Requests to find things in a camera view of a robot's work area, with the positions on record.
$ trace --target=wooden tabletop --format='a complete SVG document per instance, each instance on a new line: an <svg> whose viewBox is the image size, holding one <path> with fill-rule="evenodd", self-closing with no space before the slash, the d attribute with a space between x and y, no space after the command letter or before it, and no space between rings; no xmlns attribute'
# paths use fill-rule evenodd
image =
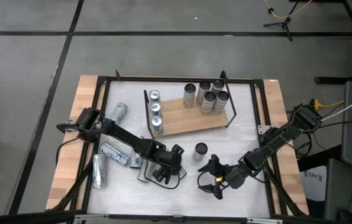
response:
<svg viewBox="0 0 352 224"><path fill-rule="evenodd" d="M82 75L80 77L76 95L70 117L72 121L76 121L83 108L92 106L92 101L97 86L98 76L95 75ZM281 94L280 84L278 80L264 80L265 95L267 99L267 106L269 109L270 120L272 126L281 126L287 122L287 114L283 104L283 98ZM104 87L101 87L97 109L101 109L102 99L104 95ZM257 102L259 104L260 120L264 121L263 107L261 104L259 88L256 89ZM64 142L76 138L77 132L66 133ZM47 201L46 208L52 208L56 206L61 198L65 196L68 190L75 182L77 176L77 169L80 162L80 156L82 154L83 142L76 140L65 145L60 152L58 165L55 170L54 179ZM90 159L92 151L92 144L88 146L88 153L86 161ZM295 151L290 146L284 146L278 153L278 163L281 173L282 185L288 192L292 200L298 205L301 211L308 214L308 208L306 204L305 193L303 191L302 180L295 157ZM78 200L76 203L76 209L82 208L82 199L85 192L85 182L81 186L78 193ZM277 191L272 187L275 211L277 214L281 214L280 201L278 199Z"/></svg>

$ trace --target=gray floor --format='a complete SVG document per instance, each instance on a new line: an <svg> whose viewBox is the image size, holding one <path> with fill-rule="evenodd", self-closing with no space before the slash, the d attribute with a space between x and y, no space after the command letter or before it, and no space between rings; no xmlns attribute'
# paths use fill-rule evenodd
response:
<svg viewBox="0 0 352 224"><path fill-rule="evenodd" d="M270 3L281 16L293 6L288 1ZM76 5L76 0L0 1L0 30L67 31ZM275 21L256 0L92 0L84 3L77 30L263 32L276 31L262 27ZM352 23L341 4L316 3L293 17L290 29L350 32ZM0 37L0 214L6 212L64 41ZM20 212L45 209L55 150L63 138L55 125L69 117L79 76L114 75L115 69L124 76L169 77L217 77L225 70L229 77L280 80L287 109L311 98L329 104L343 99L343 86L315 85L313 77L350 76L352 38L295 37L289 42L285 37L74 37ZM340 134L338 126L316 133L324 147L339 144ZM295 144L305 141L302 137Z"/></svg>

